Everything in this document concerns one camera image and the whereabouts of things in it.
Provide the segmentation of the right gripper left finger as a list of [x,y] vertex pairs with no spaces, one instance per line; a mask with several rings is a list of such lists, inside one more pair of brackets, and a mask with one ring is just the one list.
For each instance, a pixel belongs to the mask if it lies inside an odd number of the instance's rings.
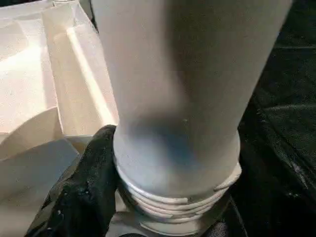
[[99,129],[49,191],[28,237],[104,237],[116,212],[114,125]]

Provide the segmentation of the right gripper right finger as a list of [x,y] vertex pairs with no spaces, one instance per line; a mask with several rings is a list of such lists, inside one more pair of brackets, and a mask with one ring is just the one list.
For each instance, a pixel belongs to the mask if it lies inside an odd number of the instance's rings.
[[316,207],[295,184],[263,164],[241,162],[231,189],[234,211],[244,237],[314,237]]

